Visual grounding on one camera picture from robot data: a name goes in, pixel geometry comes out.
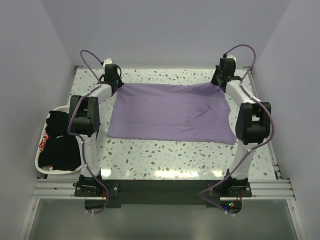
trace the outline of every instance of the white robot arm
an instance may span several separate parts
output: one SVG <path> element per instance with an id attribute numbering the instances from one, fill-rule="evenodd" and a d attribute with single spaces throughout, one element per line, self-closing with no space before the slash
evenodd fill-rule
<path id="1" fill-rule="evenodd" d="M 256 146 L 261 144 L 265 138 L 270 135 L 271 120 L 255 101 L 260 102 L 270 113 L 271 105 L 269 102 L 261 102 L 241 83 L 241 78 L 235 76 L 236 58 L 230 55 L 224 55 L 220 58 L 219 65 L 216 66 L 211 83 L 219 86 L 226 94 L 228 94 L 239 107 L 239 114 L 235 125 L 235 134 L 239 139 L 234 160 L 230 169 L 234 170 L 241 160 L 241 165 L 234 171 L 230 177 L 230 181 L 225 181 L 222 185 L 225 188 L 244 187 L 248 182 L 249 168 L 256 152 Z"/>
<path id="2" fill-rule="evenodd" d="M 113 96 L 117 89 L 123 85 L 121 74 L 118 74 L 119 67 L 113 64 L 111 58 L 106 59 L 102 66 L 104 68 L 104 75 L 101 76 L 103 81 L 97 84 L 95 88 L 98 88 L 95 91 L 89 93 L 88 96 L 83 99 L 71 126 L 71 132 L 78 134 L 76 135 L 76 139 L 80 150 L 84 142 L 84 151 L 80 151 L 81 174 L 84 177 L 92 176 L 86 164 L 95 176 L 100 173 L 96 148 L 96 138 L 100 126 L 99 104 Z M 73 95 L 71 97 L 69 118 L 71 118 L 80 97 L 79 95 Z"/>

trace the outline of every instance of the purple cloth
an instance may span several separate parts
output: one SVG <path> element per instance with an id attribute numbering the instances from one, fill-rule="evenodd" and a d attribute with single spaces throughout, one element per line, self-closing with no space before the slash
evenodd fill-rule
<path id="1" fill-rule="evenodd" d="M 224 92 L 211 83 L 126 83 L 117 91 L 113 138 L 235 144 Z"/>

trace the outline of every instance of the white wall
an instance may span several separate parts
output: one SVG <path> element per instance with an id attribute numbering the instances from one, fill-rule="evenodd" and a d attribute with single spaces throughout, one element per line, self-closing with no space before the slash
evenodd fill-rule
<path id="1" fill-rule="evenodd" d="M 42 0 L 76 65 L 80 49 L 126 67 L 214 67 L 231 47 L 258 56 L 290 0 Z M 234 53 L 248 66 L 251 53 Z"/>
<path id="2" fill-rule="evenodd" d="M 67 102 L 73 72 L 40 0 L 0 1 L 0 239 L 19 237 L 41 129 Z"/>
<path id="3" fill-rule="evenodd" d="M 320 239 L 320 1 L 292 0 L 254 68 L 272 105 L 273 147 L 309 239 Z"/>

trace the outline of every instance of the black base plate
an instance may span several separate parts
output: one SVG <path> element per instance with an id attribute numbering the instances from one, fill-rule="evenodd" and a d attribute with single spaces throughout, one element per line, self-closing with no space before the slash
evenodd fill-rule
<path id="1" fill-rule="evenodd" d="M 122 204 L 133 205 L 214 205 L 203 201 L 198 193 L 219 182 L 219 180 L 102 180 L 109 191 L 108 208 L 121 208 Z M 243 197 L 250 197 L 251 191 L 244 191 Z M 102 197 L 102 194 L 93 195 L 92 192 L 76 189 L 75 197 Z M 209 191 L 210 201 L 224 206 L 225 201 L 220 197 L 237 197 L 237 194 L 219 195 Z M 86 200 L 86 209 L 101 208 L 104 202 L 99 200 Z"/>
<path id="2" fill-rule="evenodd" d="M 208 181 L 207 183 L 207 188 L 215 185 L 218 183 L 219 180 L 215 181 Z M 227 194 L 223 194 L 221 192 L 215 191 L 215 189 L 209 190 L 208 191 L 209 198 L 230 198 L 230 197 L 244 197 L 244 198 L 250 198 L 252 197 L 252 192 L 251 192 L 251 186 L 250 183 L 247 182 L 245 188 L 243 187 L 231 187 Z"/>

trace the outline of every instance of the terrazzo surface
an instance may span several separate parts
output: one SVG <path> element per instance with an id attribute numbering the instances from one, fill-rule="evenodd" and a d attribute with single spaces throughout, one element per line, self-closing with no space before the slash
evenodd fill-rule
<path id="1" fill-rule="evenodd" d="M 94 70 L 98 76 L 102 69 Z M 245 70 L 237 70 L 243 76 Z M 210 69 L 122 69 L 124 83 L 157 83 L 192 85 L 209 82 L 214 74 Z M 97 80 L 88 69 L 78 69 L 70 95 L 82 95 L 92 89 Z M 244 85 L 252 91 L 248 77 Z M 225 95 L 231 108 L 229 124 L 235 132 L 239 108 Z M 99 106 L 100 130 L 96 140 L 97 160 L 104 179 L 222 179 L 231 166 L 238 143 L 227 145 L 215 142 L 182 142 L 162 140 L 119 139 L 107 136 L 116 95 Z M 250 180 L 275 180 L 269 148 L 256 151 L 249 169 Z M 51 178 L 76 179 L 79 172 Z"/>

